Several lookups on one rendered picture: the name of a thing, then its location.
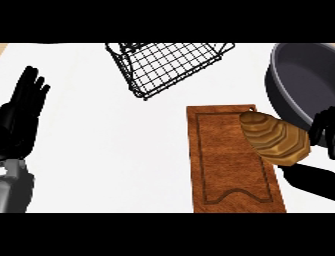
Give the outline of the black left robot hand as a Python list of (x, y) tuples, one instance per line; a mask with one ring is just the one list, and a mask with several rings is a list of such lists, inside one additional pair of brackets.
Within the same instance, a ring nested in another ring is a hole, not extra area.
[(49, 89), (45, 78), (39, 76), (39, 69), (27, 66), (12, 98), (0, 106), (0, 162), (24, 159), (33, 151)]

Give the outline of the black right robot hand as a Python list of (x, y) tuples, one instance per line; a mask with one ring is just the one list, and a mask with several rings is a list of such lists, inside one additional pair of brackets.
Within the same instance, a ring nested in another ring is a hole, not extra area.
[[(315, 115), (309, 130), (312, 146), (319, 144), (321, 137), (325, 137), (328, 157), (335, 160), (335, 106)], [(293, 187), (335, 201), (335, 173), (333, 171), (303, 164), (281, 166), (279, 169)]]

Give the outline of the golden brown croissant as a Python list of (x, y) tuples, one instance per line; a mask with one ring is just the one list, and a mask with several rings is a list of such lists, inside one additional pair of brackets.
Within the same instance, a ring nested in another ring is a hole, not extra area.
[(244, 112), (240, 122), (246, 139), (271, 164), (293, 166), (309, 156), (309, 134), (302, 128), (256, 111)]

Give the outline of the dark grey pot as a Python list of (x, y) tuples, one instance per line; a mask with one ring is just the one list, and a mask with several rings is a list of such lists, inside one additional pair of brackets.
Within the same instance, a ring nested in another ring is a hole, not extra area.
[(279, 118), (309, 130), (315, 114), (335, 106), (335, 47), (327, 43), (278, 43), (265, 85)]

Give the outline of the brown wooden cutting board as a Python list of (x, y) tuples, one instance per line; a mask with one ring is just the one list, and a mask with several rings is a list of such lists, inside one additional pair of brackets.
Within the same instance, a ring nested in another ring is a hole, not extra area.
[(188, 106), (195, 213), (285, 213), (274, 166), (256, 154), (240, 114), (254, 105)]

